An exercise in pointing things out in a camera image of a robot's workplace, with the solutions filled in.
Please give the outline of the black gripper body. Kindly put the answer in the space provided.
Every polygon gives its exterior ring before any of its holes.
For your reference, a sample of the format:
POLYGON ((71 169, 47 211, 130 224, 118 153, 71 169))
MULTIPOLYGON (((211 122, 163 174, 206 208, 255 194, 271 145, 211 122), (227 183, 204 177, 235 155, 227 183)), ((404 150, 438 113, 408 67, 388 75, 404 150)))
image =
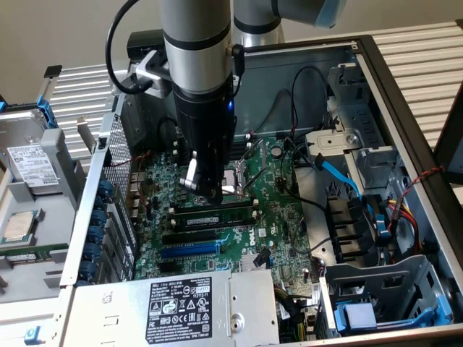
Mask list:
POLYGON ((191 94, 173 86, 179 127, 197 153, 197 169, 206 177, 222 177, 229 162, 236 129, 233 79, 206 94, 191 94))

